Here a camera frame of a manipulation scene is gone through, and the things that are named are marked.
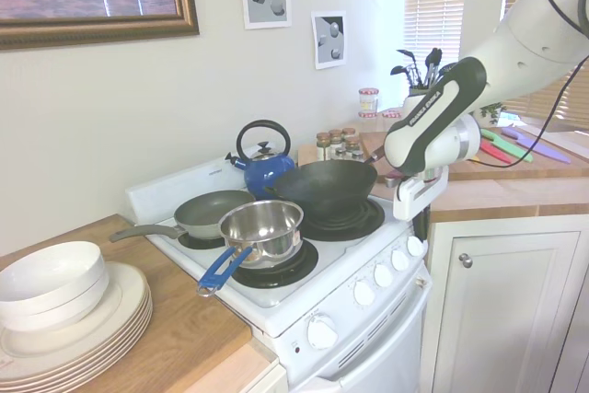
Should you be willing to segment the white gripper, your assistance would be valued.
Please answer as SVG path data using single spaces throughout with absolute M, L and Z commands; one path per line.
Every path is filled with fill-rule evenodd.
M 403 179 L 397 186 L 393 216 L 400 221 L 413 219 L 414 235 L 420 241 L 424 240 L 424 232 L 429 233 L 431 203 L 445 191 L 448 179 L 449 167 L 444 166 Z

